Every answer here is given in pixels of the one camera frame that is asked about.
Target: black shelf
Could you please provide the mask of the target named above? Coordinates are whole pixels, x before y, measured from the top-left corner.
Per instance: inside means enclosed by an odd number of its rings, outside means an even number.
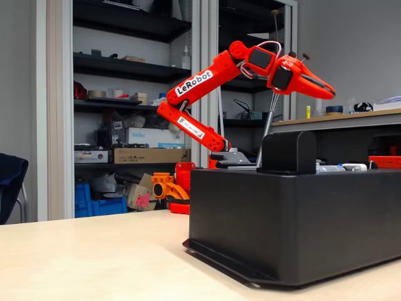
[[[219,2],[219,26],[240,33],[273,33],[276,31],[273,9],[284,6],[276,1],[250,3],[244,0]],[[278,30],[284,28],[284,16],[277,15]]]
[[[231,43],[234,41],[241,41],[246,47],[250,48],[268,40],[257,38],[255,36],[249,36],[238,31],[231,31],[225,28],[219,28],[219,52],[228,50]],[[276,45],[274,44],[262,45],[261,48],[271,51],[273,53],[277,52]]]
[[[94,0],[74,0],[73,25],[170,43],[191,23]]]
[[[242,92],[242,93],[258,93],[270,90],[266,87],[266,80],[253,79],[250,80],[244,75],[239,75],[235,79],[223,84],[221,90]]]
[[[110,110],[123,110],[125,114],[133,111],[148,111],[156,112],[158,107],[151,105],[134,105],[129,103],[121,102],[96,102],[93,100],[80,100],[74,99],[74,112],[86,112],[86,113],[102,113],[103,111]]]
[[[87,164],[75,164],[76,170],[84,169],[129,169],[129,168],[174,168],[176,163],[137,163],[137,164],[114,164],[114,163],[87,163]]]
[[[191,76],[186,69],[75,52],[74,72],[155,83],[172,83]]]
[[[224,128],[242,127],[249,129],[263,128],[265,120],[239,120],[239,119],[223,119]]]

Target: white cable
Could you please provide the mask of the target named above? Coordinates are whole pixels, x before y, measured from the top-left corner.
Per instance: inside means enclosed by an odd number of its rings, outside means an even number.
[[[280,54],[281,54],[281,44],[276,42],[276,41],[265,41],[265,42],[262,42],[262,43],[258,44],[257,46],[260,47],[260,46],[265,45],[265,44],[276,44],[276,45],[278,45],[278,52],[277,52],[276,58],[274,59],[274,62],[275,62],[277,60],[277,58],[280,56]],[[252,80],[253,79],[252,73],[250,73],[248,70],[246,70],[244,65],[245,65],[245,62],[242,63],[241,66],[239,67],[241,73]]]
[[[250,79],[253,79],[252,74],[251,74],[248,70],[245,69],[244,65],[245,65],[245,61],[244,61],[244,63],[242,63],[241,66],[239,67],[240,71],[241,71],[242,74],[245,75],[246,77],[248,77],[248,78],[250,78]]]
[[[280,56],[280,53],[281,53],[281,44],[276,42],[276,41],[265,41],[265,42],[262,42],[262,43],[258,44],[257,46],[260,47],[260,46],[265,45],[265,44],[276,44],[276,45],[278,45],[278,52],[277,52],[277,55],[276,55],[276,59],[274,60],[274,61],[276,61],[277,58]]]

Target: blue storage bin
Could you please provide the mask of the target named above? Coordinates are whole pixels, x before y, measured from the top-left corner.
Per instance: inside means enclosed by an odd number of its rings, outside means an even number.
[[[93,216],[92,201],[75,204],[75,218],[87,218],[88,216]]]
[[[93,215],[109,215],[127,212],[127,201],[125,196],[116,199],[102,199],[101,201],[92,201]]]
[[[86,202],[90,202],[89,184],[84,183],[75,185],[75,204]]]

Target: black chair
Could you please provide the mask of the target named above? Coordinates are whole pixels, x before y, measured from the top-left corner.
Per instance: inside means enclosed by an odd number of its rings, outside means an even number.
[[[13,212],[15,203],[19,203],[21,222],[25,223],[27,214],[24,178],[28,161],[15,156],[0,154],[0,224],[5,224]],[[22,190],[23,201],[18,198]]]

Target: table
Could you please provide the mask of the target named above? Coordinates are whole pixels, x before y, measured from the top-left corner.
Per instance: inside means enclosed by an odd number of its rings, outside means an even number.
[[[401,261],[302,290],[249,288],[185,252],[168,211],[0,226],[0,300],[401,300]]]
[[[381,127],[400,125],[401,108],[357,114],[315,117],[273,122],[270,133],[299,132],[301,130],[355,129],[358,127]]]

